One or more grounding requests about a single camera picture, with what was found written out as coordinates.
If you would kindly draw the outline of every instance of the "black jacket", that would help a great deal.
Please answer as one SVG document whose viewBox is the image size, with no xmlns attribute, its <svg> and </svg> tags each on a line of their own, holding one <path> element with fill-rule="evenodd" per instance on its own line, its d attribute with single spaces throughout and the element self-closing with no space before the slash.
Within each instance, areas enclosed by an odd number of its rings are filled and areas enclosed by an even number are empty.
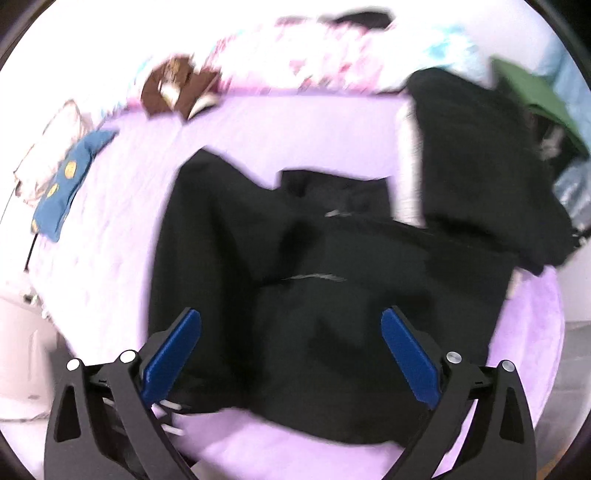
<svg viewBox="0 0 591 480">
<path fill-rule="evenodd" d="M 382 339 L 382 311 L 398 305 L 483 364 L 514 265 L 390 220 L 382 180 L 288 172 L 266 190 L 200 150 L 164 215 L 149 331 L 187 306 L 202 314 L 170 397 L 187 411 L 239 406 L 325 439 L 404 445 L 426 410 Z"/>
</svg>

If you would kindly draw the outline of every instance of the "white cabinet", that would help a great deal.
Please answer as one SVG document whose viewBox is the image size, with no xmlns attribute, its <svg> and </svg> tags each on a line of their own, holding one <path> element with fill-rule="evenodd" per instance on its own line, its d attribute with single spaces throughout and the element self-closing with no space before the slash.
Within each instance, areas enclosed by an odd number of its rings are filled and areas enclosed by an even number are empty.
<svg viewBox="0 0 591 480">
<path fill-rule="evenodd" d="M 0 293 L 0 419 L 49 411 L 54 387 L 48 351 L 60 341 L 39 308 Z"/>
</svg>

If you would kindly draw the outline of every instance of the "green cloth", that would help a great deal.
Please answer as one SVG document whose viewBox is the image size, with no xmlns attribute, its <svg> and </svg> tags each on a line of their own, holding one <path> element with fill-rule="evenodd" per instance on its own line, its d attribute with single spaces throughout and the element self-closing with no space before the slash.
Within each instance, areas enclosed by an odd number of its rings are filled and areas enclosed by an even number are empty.
<svg viewBox="0 0 591 480">
<path fill-rule="evenodd" d="M 567 136 L 577 150 L 588 156 L 589 151 L 579 133 L 577 124 L 569 115 L 564 102 L 542 78 L 531 74 L 514 63 L 492 58 L 495 73 L 504 78 L 521 102 L 530 110 L 564 127 Z"/>
</svg>

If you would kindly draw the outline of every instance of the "black clothing pile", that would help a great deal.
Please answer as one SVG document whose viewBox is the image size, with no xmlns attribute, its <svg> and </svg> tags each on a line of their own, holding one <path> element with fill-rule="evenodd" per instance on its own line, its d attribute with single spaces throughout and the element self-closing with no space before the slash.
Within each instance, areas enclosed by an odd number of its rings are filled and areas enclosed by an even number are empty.
<svg viewBox="0 0 591 480">
<path fill-rule="evenodd" d="M 429 230 L 515 252 L 536 275 L 561 265 L 573 251 L 570 218 L 517 103 L 440 69 L 415 72 L 407 89 L 423 136 Z"/>
<path fill-rule="evenodd" d="M 329 440 L 405 446 L 427 410 L 382 338 L 382 312 L 397 305 L 444 351 L 484 365 L 514 268 L 566 259 L 570 219 L 518 107 L 438 69 L 407 88 L 426 229 L 390 218 L 383 179 L 284 171 L 267 190 L 207 150 L 182 166 L 149 334 L 185 307 L 201 313 L 169 398 L 185 413 L 243 407 Z"/>
</svg>

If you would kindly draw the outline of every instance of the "yellow smiley face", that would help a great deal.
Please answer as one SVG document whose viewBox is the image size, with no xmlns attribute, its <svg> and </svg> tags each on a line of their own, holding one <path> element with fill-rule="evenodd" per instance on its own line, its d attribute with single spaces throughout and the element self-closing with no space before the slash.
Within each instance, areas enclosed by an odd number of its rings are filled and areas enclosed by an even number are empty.
<svg viewBox="0 0 591 480">
<path fill-rule="evenodd" d="M 55 192 L 57 192 L 59 188 L 60 188 L 60 186 L 57 183 L 54 183 L 53 187 L 51 187 L 49 189 L 49 192 L 47 192 L 47 198 L 49 198 L 51 195 L 53 195 Z"/>
<path fill-rule="evenodd" d="M 76 162 L 69 161 L 68 165 L 66 165 L 66 169 L 64 170 L 64 175 L 68 180 L 74 177 L 74 173 L 76 173 Z"/>
</svg>

